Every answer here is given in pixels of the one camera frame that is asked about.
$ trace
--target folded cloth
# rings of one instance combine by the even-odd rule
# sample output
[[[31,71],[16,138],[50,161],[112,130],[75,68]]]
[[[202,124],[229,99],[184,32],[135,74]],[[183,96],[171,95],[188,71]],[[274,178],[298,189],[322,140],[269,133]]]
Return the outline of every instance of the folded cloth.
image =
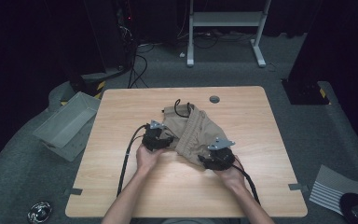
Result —
[[[202,162],[198,156],[209,159],[208,146],[213,144],[217,137],[227,139],[223,130],[208,118],[205,111],[192,104],[165,107],[163,124],[166,129],[160,138],[174,137],[169,148],[201,166]]]

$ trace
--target person's left hand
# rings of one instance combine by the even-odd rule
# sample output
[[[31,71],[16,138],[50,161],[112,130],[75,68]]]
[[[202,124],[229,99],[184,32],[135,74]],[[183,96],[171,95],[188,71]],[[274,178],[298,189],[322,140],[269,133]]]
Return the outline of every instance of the person's left hand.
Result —
[[[136,151],[137,171],[149,173],[156,166],[158,156],[163,152],[165,152],[165,149],[152,152],[141,144]]]

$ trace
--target table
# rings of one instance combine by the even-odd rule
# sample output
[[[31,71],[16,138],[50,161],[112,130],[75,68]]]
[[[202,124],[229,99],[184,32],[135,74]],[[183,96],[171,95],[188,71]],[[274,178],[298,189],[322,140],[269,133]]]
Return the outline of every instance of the table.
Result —
[[[252,49],[255,53],[259,67],[266,67],[267,64],[261,53],[260,43],[263,34],[264,25],[266,24],[267,15],[269,14],[269,5],[271,0],[266,0],[263,11],[251,12],[194,12],[194,0],[190,0],[190,13],[188,19],[188,45],[187,45],[187,66],[194,65],[194,44],[193,28],[196,26],[255,26],[257,33],[255,39],[251,39]]]
[[[210,102],[211,96],[220,102]],[[126,148],[135,130],[151,119],[162,122],[165,106],[177,99],[190,102],[219,125],[246,172],[255,182],[262,206],[272,217],[307,214],[300,190],[290,190],[296,176],[289,161],[268,98],[261,87],[161,88],[107,90],[91,130],[68,217],[102,217],[116,198]],[[136,169],[132,146],[124,185]],[[174,151],[159,158],[147,179],[134,217],[243,217],[235,198],[210,170],[189,163]]]

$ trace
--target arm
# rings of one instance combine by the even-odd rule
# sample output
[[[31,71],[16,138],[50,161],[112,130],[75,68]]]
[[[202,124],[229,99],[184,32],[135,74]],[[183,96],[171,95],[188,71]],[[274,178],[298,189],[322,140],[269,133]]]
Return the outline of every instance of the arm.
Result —
[[[127,186],[118,195],[103,217],[103,224],[130,223],[133,208],[149,173],[155,167],[158,156],[164,150],[151,152],[144,145],[136,151],[137,170]]]
[[[225,186],[235,195],[243,213],[249,218],[252,224],[274,223],[266,211],[258,204],[252,194],[245,186],[244,176],[240,171],[231,167],[225,171],[214,171],[223,181]]]

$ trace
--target gray storage box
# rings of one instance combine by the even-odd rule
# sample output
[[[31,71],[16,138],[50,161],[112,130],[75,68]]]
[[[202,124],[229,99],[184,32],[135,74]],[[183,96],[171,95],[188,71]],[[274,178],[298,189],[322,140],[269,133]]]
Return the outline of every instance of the gray storage box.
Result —
[[[42,144],[68,161],[86,147],[101,100],[78,92],[34,131]]]

